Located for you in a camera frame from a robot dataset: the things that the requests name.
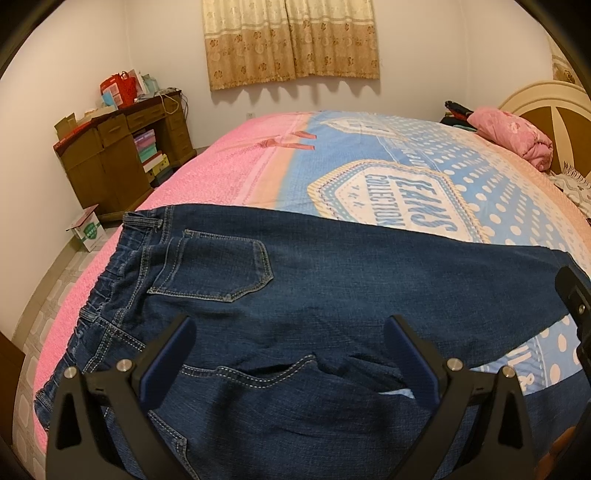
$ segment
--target box with green shield logo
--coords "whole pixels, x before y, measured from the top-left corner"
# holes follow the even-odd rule
[[[105,235],[105,229],[96,217],[95,210],[98,205],[88,207],[75,222],[70,225],[71,230],[76,237],[84,244],[85,248],[91,252],[99,240]]]

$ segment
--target pink blanket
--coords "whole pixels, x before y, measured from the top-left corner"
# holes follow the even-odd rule
[[[498,108],[481,107],[468,117],[481,137],[511,150],[539,171],[552,165],[552,140],[525,118],[502,112]]]
[[[269,115],[251,120],[213,144],[205,153],[188,162],[159,187],[138,210],[183,203],[245,205],[253,176],[260,174],[260,165],[273,155],[270,144],[296,144],[309,138],[303,132],[310,113]],[[92,263],[80,276],[62,304],[39,358],[33,392],[43,388],[64,355],[74,332],[80,309],[85,305],[99,275],[104,272],[119,241],[121,228],[111,237]],[[35,433],[40,447],[47,447],[47,435],[36,415]]]

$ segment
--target denim fabric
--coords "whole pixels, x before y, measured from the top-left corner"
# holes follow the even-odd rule
[[[47,427],[65,368],[90,372],[132,358],[185,312],[197,343],[150,415],[194,478],[386,478],[428,413],[381,394],[406,387],[384,346],[384,320],[402,314],[442,355],[483,365],[567,314],[554,291],[564,265],[578,269],[569,254],[542,247],[270,210],[130,213],[35,411]],[[568,385],[576,388],[565,394]],[[588,398],[581,374],[528,396],[538,453]],[[106,417],[126,466],[142,476]]]

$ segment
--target red bag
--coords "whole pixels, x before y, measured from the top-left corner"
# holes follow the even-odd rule
[[[100,84],[100,94],[110,92],[118,108],[133,105],[138,96],[137,80],[129,73],[117,73]]]

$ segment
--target baseboard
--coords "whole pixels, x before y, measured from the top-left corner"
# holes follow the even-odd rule
[[[57,256],[53,265],[49,268],[45,276],[39,282],[39,285],[35,289],[31,300],[27,303],[20,320],[17,324],[17,329],[12,337],[12,343],[22,350],[25,345],[31,327],[35,323],[35,319],[43,307],[47,296],[50,294],[51,289],[56,284],[56,281],[60,278],[63,271],[66,269],[76,252],[80,250],[80,241],[74,237],[70,240],[60,254]]]

